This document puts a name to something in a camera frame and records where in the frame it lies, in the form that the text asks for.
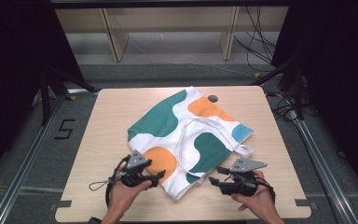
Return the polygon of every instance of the hand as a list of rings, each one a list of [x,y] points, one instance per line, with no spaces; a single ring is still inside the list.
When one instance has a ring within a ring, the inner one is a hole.
[[[254,172],[258,177],[264,179],[263,172],[257,170],[254,170]],[[236,202],[242,203],[238,208],[239,211],[249,208],[257,217],[268,224],[284,223],[275,208],[269,189],[265,186],[259,185],[257,192],[251,197],[235,193],[231,195],[231,198]]]
[[[146,180],[138,186],[130,188],[125,186],[118,179],[116,181],[116,184],[110,190],[110,202],[106,215],[101,222],[102,224],[118,223],[124,216],[124,213],[130,208],[136,196],[152,185],[150,180]]]

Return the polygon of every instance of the floor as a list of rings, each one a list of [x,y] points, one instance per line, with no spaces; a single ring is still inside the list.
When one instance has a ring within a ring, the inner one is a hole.
[[[266,74],[266,71],[273,69],[259,57],[248,53],[236,41],[233,43],[230,60],[224,61],[215,33],[132,34],[120,63],[113,62],[105,34],[68,34],[67,36],[85,79],[89,81],[89,84],[102,87],[109,87],[107,82],[112,78],[110,71],[119,71],[122,73],[119,74],[120,78],[124,80],[131,78],[125,76],[126,69],[136,68],[140,71],[139,74],[143,71],[147,73],[150,71],[147,69],[151,69],[150,66],[155,64],[161,65],[160,70],[152,70],[158,74],[157,77],[164,72],[165,68],[174,68],[179,72],[180,69],[188,69],[191,73],[188,78],[206,73],[206,71],[211,76],[228,73],[228,76],[243,77],[244,81],[241,85],[247,85],[255,80],[255,74],[263,75]],[[276,42],[278,36],[279,33],[264,34],[264,37],[272,43]],[[246,33],[236,34],[236,37],[245,46],[249,46],[252,40]],[[263,45],[257,45],[257,41],[252,41],[252,43],[252,48],[255,51],[265,52]],[[270,57],[267,53],[262,53],[262,55]],[[277,76],[265,84],[263,89],[266,93],[279,91],[277,88],[279,78]],[[151,83],[153,80],[149,83],[151,86],[159,85],[156,84],[157,82]],[[136,81],[123,83],[116,83],[115,87],[145,85]],[[68,84],[68,87],[69,89],[78,89],[77,86],[71,84]],[[24,174],[19,195],[13,204],[6,208],[8,214],[7,217],[4,217],[5,223],[56,223],[55,210],[95,99],[95,95],[79,94],[76,100],[63,100],[57,109],[56,119],[52,121],[51,128],[45,130],[44,138],[47,140],[42,142],[42,148],[34,155],[30,169]],[[268,102],[271,108],[285,104],[280,97],[269,97]],[[312,208],[310,218],[285,221],[287,223],[358,223],[358,179],[345,158],[338,156],[339,148],[324,126],[323,120],[317,117],[317,111],[312,107],[306,108],[304,111],[305,126],[287,121],[280,116],[276,117],[282,138]],[[73,141],[63,142],[57,138],[62,133],[54,130],[59,130],[62,121],[68,118],[75,120],[73,125],[76,126],[76,132],[73,132],[71,136]],[[28,120],[23,124],[21,132],[13,143],[12,150],[8,151],[0,160],[0,202],[4,199],[5,192],[10,189],[10,184],[22,167],[22,161],[34,148],[34,139],[40,136],[41,104],[38,97],[35,98],[35,104]],[[312,134],[313,139],[311,140],[313,141],[304,142],[304,138],[301,137],[303,134],[298,127],[305,127],[305,130]],[[313,148],[321,152],[322,161],[315,160],[310,155]],[[321,180],[323,174],[318,171],[318,168],[315,170],[315,163],[320,162],[326,164],[333,178],[327,181]],[[334,185],[333,188],[342,191],[343,198],[335,195],[326,197],[326,192],[329,192],[329,188],[331,188],[329,185]],[[352,211],[350,214],[346,213],[348,210],[342,210],[337,206],[340,203],[345,204],[345,201],[348,201],[347,204]]]

